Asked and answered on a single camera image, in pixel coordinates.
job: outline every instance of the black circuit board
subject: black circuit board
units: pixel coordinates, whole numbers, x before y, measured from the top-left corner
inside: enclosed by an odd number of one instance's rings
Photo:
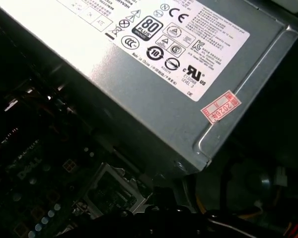
[[[34,140],[0,169],[0,227],[12,238],[53,237],[106,156],[89,141],[74,145],[52,134]]]

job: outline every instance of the ul logo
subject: ul logo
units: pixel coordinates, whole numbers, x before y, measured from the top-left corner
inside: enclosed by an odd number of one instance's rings
[[[187,75],[191,76],[194,80],[199,82],[201,78],[201,74],[202,73],[200,71],[198,71],[193,66],[189,65]]]

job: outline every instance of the white label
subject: white label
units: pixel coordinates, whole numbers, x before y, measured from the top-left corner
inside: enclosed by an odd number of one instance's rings
[[[193,0],[58,0],[198,101],[250,36]]]

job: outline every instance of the white connector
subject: white connector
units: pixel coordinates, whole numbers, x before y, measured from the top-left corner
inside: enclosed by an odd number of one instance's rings
[[[274,185],[287,187],[288,179],[287,179],[287,175],[286,175],[286,168],[280,167],[280,166],[276,168],[276,173],[275,173],[275,177],[274,177]]]

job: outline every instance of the capacitor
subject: capacitor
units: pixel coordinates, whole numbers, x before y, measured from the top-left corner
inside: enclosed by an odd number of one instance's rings
[[[37,231],[37,232],[40,232],[41,230],[42,230],[42,225],[41,224],[36,224],[35,225],[35,230]]]
[[[49,220],[50,220],[50,219],[49,219],[48,217],[43,217],[43,218],[41,219],[41,222],[42,222],[43,225],[46,225],[46,224],[48,224]]]
[[[29,179],[29,183],[30,183],[31,185],[36,184],[36,181],[37,181],[37,179],[34,178],[34,177]]]
[[[12,199],[15,201],[15,202],[18,202],[21,200],[21,197],[22,197],[22,194],[21,193],[14,193],[13,196],[12,196]]]
[[[44,164],[42,169],[44,172],[48,172],[51,169],[51,166],[48,164]]]
[[[60,211],[60,209],[61,209],[61,205],[59,203],[54,205],[54,210],[55,211]]]
[[[28,234],[28,237],[29,238],[35,238],[35,235],[36,235],[35,231],[30,231],[29,234]]]
[[[54,217],[54,215],[55,215],[55,212],[53,211],[53,210],[50,210],[49,212],[48,212],[48,216],[49,217]]]

